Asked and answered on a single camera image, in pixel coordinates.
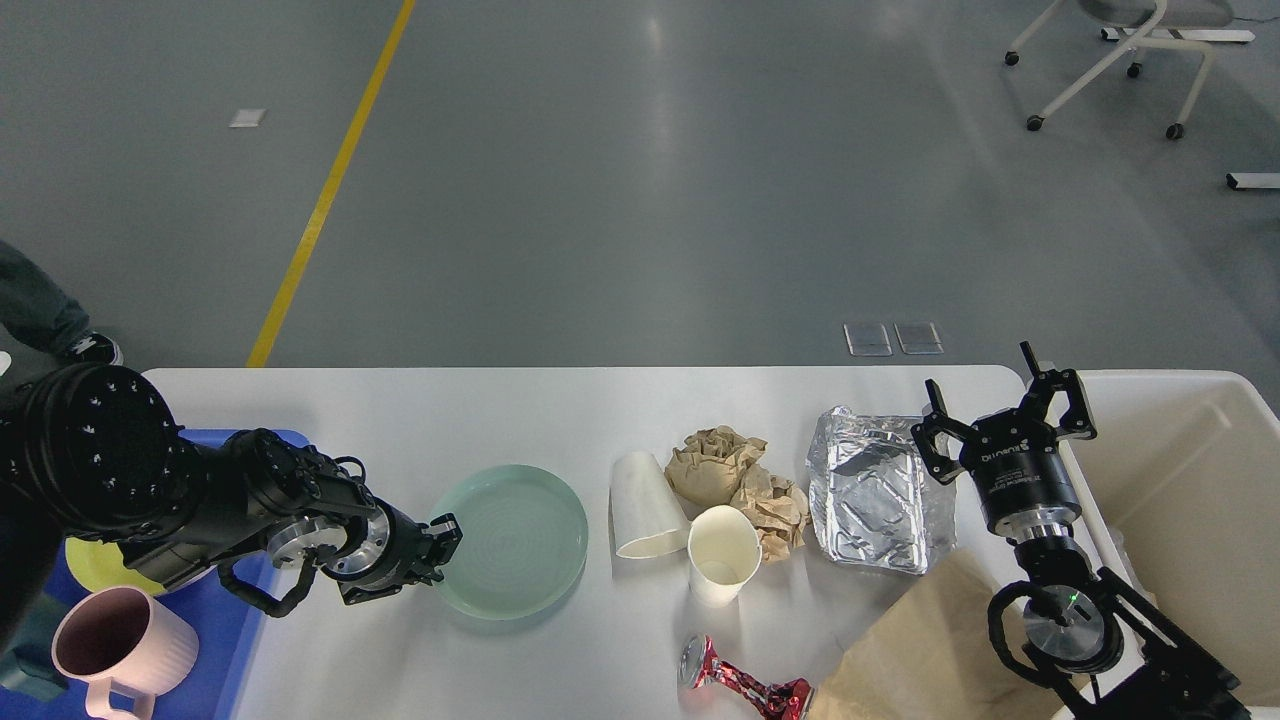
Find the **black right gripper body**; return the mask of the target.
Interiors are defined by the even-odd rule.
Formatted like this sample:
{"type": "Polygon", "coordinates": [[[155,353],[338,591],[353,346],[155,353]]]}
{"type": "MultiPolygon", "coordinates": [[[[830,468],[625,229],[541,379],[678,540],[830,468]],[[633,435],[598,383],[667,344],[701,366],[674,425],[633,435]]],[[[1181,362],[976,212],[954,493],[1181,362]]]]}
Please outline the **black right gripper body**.
{"type": "Polygon", "coordinates": [[[1024,413],[997,413],[972,429],[960,464],[974,480],[988,532],[1028,536],[1030,527],[1069,527],[1080,516],[1055,428],[1024,413]]]}

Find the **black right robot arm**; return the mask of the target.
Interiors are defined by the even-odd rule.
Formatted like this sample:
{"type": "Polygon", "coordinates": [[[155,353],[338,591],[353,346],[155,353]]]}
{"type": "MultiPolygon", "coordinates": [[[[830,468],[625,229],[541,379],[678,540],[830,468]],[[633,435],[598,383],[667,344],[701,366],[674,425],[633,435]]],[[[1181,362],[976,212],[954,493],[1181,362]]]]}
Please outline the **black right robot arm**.
{"type": "Polygon", "coordinates": [[[1028,342],[1020,350],[1030,384],[1019,405],[960,421],[928,379],[911,428],[938,483],[972,478],[986,529],[1027,574],[986,611],[998,661],[1075,719],[1248,719],[1236,675],[1076,541],[1083,506],[1062,442],[1097,436],[1085,387],[1073,369],[1042,366],[1028,342]]]}

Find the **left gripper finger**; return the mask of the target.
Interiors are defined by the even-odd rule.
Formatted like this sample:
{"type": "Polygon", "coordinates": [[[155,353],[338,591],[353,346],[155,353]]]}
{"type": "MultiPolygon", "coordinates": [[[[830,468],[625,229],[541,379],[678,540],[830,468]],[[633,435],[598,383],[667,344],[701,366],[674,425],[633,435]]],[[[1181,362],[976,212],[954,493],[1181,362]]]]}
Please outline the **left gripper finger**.
{"type": "Polygon", "coordinates": [[[358,584],[356,582],[340,582],[340,597],[346,606],[365,603],[398,594],[404,588],[412,585],[438,585],[442,578],[401,578],[396,582],[358,584]]]}
{"type": "Polygon", "coordinates": [[[453,512],[444,512],[430,523],[421,523],[420,562],[434,571],[447,565],[463,538],[453,512]]]}

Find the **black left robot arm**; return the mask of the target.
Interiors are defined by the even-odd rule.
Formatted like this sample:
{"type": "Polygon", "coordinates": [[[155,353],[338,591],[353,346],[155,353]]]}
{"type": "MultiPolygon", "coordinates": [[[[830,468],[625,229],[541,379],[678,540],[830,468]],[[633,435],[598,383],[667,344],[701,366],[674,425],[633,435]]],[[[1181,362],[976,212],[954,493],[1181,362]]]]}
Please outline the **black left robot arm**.
{"type": "Polygon", "coordinates": [[[218,447],[186,438],[138,372],[82,363],[3,395],[3,610],[29,607],[65,538],[115,544],[166,589],[207,570],[238,600],[284,618],[317,574],[344,603],[443,580],[463,532],[376,497],[362,462],[265,428],[218,447]]]}

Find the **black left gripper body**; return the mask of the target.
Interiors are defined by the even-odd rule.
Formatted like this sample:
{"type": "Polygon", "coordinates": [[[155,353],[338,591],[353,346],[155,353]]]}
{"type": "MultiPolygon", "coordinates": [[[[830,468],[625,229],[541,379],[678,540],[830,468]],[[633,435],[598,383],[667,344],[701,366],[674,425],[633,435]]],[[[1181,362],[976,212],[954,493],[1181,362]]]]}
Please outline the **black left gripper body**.
{"type": "Polygon", "coordinates": [[[323,574],[334,580],[339,591],[340,582],[374,584],[401,578],[433,578],[433,571],[420,562],[420,524],[379,500],[378,512],[369,520],[355,551],[326,562],[323,574]]]}

